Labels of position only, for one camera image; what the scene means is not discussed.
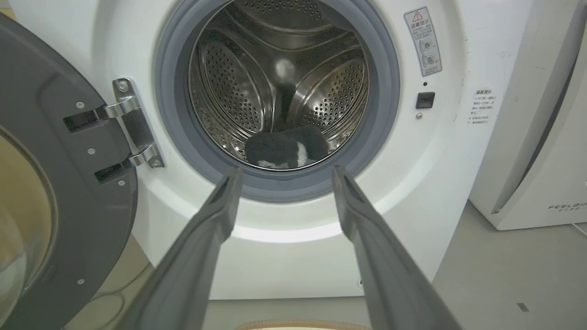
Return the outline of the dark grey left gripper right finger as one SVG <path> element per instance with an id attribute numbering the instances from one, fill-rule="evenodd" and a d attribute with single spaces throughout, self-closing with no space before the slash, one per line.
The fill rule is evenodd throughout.
<path id="1" fill-rule="evenodd" d="M 459 330 L 449 308 L 343 166 L 332 171 L 342 232 L 354 246 L 374 330 Z"/>

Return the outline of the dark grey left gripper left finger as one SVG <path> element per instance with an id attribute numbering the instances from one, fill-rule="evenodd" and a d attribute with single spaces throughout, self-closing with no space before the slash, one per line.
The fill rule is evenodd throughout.
<path id="1" fill-rule="evenodd" d="M 229 169 L 147 278 L 117 330 L 200 330 L 222 244 L 232 234 L 243 172 Z"/>

